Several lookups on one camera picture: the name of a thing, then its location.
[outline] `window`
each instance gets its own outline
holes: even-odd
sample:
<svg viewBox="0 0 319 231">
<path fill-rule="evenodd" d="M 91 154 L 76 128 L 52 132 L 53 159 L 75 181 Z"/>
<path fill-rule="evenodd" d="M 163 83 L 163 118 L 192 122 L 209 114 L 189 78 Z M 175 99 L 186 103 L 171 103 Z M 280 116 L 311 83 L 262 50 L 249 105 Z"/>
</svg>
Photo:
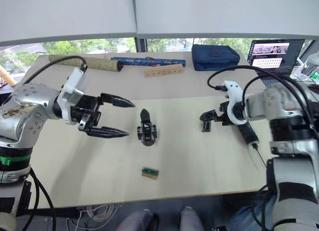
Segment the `window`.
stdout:
<svg viewBox="0 0 319 231">
<path fill-rule="evenodd" d="M 134 38 L 66 40 L 0 47 L 0 64 L 13 77 L 21 77 L 44 54 L 100 54 L 136 52 Z"/>
<path fill-rule="evenodd" d="M 193 44 L 228 45 L 248 57 L 252 40 L 261 38 L 177 38 L 177 39 L 147 39 L 149 52 L 160 51 L 191 51 Z M 300 55 L 310 45 L 312 40 L 305 40 Z"/>
</svg>

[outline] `small wooden block with green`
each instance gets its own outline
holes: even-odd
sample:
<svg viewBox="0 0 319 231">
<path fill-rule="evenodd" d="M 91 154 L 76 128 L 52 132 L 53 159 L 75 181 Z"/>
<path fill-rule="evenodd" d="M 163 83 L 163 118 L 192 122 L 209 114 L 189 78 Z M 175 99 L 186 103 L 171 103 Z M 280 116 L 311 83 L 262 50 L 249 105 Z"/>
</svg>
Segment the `small wooden block with green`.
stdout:
<svg viewBox="0 0 319 231">
<path fill-rule="evenodd" d="M 159 177 L 159 170 L 155 170 L 152 168 L 144 167 L 142 169 L 142 175 L 153 180 L 157 180 Z"/>
</svg>

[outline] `white table surface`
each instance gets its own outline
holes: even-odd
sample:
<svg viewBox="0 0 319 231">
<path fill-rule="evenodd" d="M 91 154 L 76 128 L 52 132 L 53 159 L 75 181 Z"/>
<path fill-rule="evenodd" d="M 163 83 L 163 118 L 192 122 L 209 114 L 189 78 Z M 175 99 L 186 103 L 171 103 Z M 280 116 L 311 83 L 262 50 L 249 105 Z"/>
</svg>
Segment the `white table surface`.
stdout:
<svg viewBox="0 0 319 231">
<path fill-rule="evenodd" d="M 153 78 L 144 78 L 144 67 L 137 66 L 126 66 L 119 73 L 88 69 L 91 83 L 86 94 L 116 94 L 132 99 L 136 105 L 102 106 L 99 126 L 115 127 L 131 135 L 116 139 L 89 137 L 77 126 L 48 120 L 33 149 L 31 165 L 56 207 L 248 192 L 266 183 L 261 160 L 256 151 L 247 148 L 236 127 L 212 123 L 210 133 L 201 132 L 200 114 L 218 109 L 226 99 L 207 87 L 212 72 L 193 70 L 190 52 L 117 56 L 186 59 L 187 65 L 183 74 Z M 46 56 L 39 58 L 26 76 L 47 62 Z M 71 66 L 56 65 L 35 82 L 58 89 L 71 71 Z M 232 79 L 244 85 L 254 76 L 253 71 L 230 71 L 220 74 L 215 84 Z M 262 82 L 256 82 L 250 90 L 262 88 Z M 151 147 L 137 139 L 143 108 L 150 112 L 158 128 L 159 137 Z M 266 160 L 271 157 L 268 122 L 251 125 Z M 144 166 L 159 169 L 159 178 L 155 181 L 143 177 Z M 43 196 L 39 207 L 48 207 Z"/>
</svg>

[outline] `gray pants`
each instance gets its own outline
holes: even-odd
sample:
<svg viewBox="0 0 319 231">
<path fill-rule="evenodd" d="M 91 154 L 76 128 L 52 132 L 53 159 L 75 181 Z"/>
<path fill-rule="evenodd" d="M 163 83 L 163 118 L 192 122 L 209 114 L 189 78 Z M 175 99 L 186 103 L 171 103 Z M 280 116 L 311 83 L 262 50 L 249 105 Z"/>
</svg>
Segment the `gray pants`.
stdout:
<svg viewBox="0 0 319 231">
<path fill-rule="evenodd" d="M 145 231 L 153 214 L 149 210 L 137 211 L 128 216 L 116 231 Z M 180 231 L 204 231 L 197 213 L 191 207 L 181 212 Z"/>
</svg>

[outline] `navy blue pouch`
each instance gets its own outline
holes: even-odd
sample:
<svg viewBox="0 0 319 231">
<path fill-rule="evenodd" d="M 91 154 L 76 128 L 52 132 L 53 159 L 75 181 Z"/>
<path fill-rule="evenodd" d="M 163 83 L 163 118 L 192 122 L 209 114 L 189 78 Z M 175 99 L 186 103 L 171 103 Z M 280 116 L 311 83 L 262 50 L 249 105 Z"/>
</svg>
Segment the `navy blue pouch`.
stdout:
<svg viewBox="0 0 319 231">
<path fill-rule="evenodd" d="M 193 45 L 191 49 L 194 68 L 197 71 L 222 70 L 237 65 L 240 56 L 229 46 Z"/>
</svg>

